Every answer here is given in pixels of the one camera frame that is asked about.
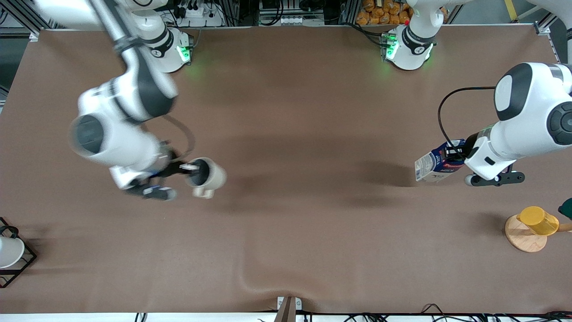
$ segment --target round wooden disc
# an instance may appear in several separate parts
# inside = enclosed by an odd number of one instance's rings
[[[546,236],[534,235],[524,223],[518,221],[517,215],[506,220],[505,235],[514,247],[527,253],[540,251],[548,240]]]

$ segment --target white cup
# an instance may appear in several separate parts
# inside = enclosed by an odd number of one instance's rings
[[[18,229],[12,226],[2,226],[0,227],[0,235],[6,229],[12,232],[12,236],[0,236],[0,268],[16,264],[26,249],[24,242],[18,238]]]
[[[199,169],[199,174],[187,176],[187,183],[193,187],[193,195],[197,198],[211,199],[215,190],[227,181],[226,171],[209,158],[193,159],[189,164]]]

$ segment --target brown table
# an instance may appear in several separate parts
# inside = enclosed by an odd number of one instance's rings
[[[317,312],[570,309],[572,235],[526,254],[502,228],[526,206],[557,212],[572,149],[517,162],[526,181],[501,188],[465,186],[467,169],[417,184],[412,168],[444,142],[445,94],[555,62],[548,38],[447,26],[437,40],[422,69],[404,72],[350,28],[204,31],[193,65],[173,75],[172,115],[228,182],[206,201],[169,178],[179,196],[159,202],[116,189],[68,145],[77,97],[122,72],[106,35],[42,32],[0,117],[0,215],[39,257],[0,290],[0,311],[262,311],[285,294]],[[454,138],[494,121],[492,91],[457,94],[443,111]],[[148,127],[184,148],[169,123]]]

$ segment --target mug holder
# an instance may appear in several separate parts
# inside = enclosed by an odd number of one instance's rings
[[[4,218],[0,217],[1,226],[9,226]],[[10,237],[11,232],[5,230],[2,236]],[[16,279],[22,272],[32,264],[32,262],[38,257],[33,250],[31,250],[26,242],[24,242],[24,254],[14,265],[8,268],[0,268],[0,289],[7,287],[12,281]]]

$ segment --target yellow tape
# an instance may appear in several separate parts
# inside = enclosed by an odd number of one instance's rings
[[[515,21],[518,17],[517,11],[514,9],[513,0],[505,0],[506,10],[509,12],[510,21]]]

